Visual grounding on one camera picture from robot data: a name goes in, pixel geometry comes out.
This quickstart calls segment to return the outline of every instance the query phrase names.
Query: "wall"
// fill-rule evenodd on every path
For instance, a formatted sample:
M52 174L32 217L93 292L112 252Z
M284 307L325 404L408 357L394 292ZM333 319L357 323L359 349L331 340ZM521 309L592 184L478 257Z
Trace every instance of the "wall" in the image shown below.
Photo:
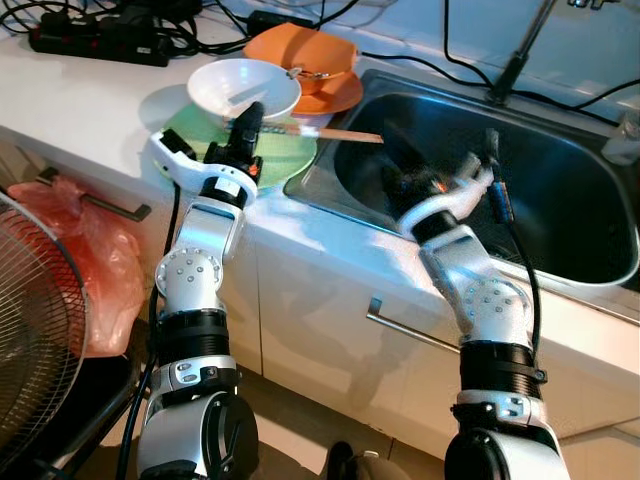
M285 4L309 3L312 3L309 7L283 8ZM327 14L345 3L346 0L328 0ZM361 49L375 53L420 54L473 79L473 74L447 65L442 56L444 0L362 0L362 3L387 7L358 5L325 30L346 36ZM450 0L450 53L470 60L495 78L518 47L540 3L540 0ZM306 14L308 18L317 18L310 12L319 12L319 4L319 0L227 0L229 7L244 14L260 8ZM565 101L579 101L584 95L588 98L639 77L640 0L605 4L600 11L577 9L559 0L533 46L517 87L553 92L555 98L561 92ZM640 107L640 87L627 89L615 99Z

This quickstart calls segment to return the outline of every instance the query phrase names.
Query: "metal handle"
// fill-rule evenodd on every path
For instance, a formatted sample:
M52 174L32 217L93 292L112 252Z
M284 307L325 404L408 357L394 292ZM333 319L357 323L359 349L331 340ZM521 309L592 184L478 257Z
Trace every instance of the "metal handle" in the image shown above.
M434 347L441 348L443 350L447 350L453 353L460 353L460 349L447 342L443 342L436 337L432 337L431 335L427 335L426 333L422 333L414 328L407 327L406 325L402 325L401 323L396 322L395 320L391 320L383 315L380 315L380 308L382 307L382 301L377 298L372 298L369 303L369 310L367 311L367 318L369 320L373 320L381 325L392 328L397 332L404 333L405 335L415 338L416 340L420 340L423 343L427 343Z
M58 171L53 167L48 167L40 172L40 175L38 175L38 178L36 178L36 180L40 183L51 186L53 184L53 178L56 175L58 175ZM140 205L135 212L130 212L129 210L125 210L124 208L114 205L113 203L109 203L98 197L94 197L89 193L85 193L80 198L96 205L97 207L104 208L105 210L109 210L116 215L120 215L121 217L138 223L147 218L147 216L151 213L151 207L149 205L145 205L144 203Z

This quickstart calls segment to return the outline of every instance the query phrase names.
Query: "floor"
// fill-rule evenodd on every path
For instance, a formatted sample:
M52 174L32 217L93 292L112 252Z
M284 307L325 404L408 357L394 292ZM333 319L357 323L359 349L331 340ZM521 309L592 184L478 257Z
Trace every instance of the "floor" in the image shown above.
M245 372L240 391L256 414L260 436L260 467L251 480L320 480L325 478L327 450L338 440L356 451L373 450L390 458L411 480L444 478L440 459L395 441L361 423ZM133 451L137 448L140 421ZM112 479L125 419L114 427L77 474L78 480ZM127 479L135 480L135 454Z

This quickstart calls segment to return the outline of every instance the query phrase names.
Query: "orange bowl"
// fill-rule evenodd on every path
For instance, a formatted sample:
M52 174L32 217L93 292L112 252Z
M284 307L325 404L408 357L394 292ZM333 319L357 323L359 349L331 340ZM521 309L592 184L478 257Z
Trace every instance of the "orange bowl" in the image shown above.
M290 70L322 73L321 79L298 77L303 95L319 91L324 83L346 72L356 62L356 46L343 38L284 23L262 32L244 47L248 58L275 63Z

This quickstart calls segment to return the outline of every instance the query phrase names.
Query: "white bowl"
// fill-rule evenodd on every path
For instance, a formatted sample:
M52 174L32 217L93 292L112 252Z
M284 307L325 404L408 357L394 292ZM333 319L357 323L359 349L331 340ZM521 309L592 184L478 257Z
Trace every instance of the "white bowl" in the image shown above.
M231 58L209 63L193 72L187 83L193 103L217 124L236 118L253 102L264 105L265 122L289 116L300 100L300 84L272 63Z

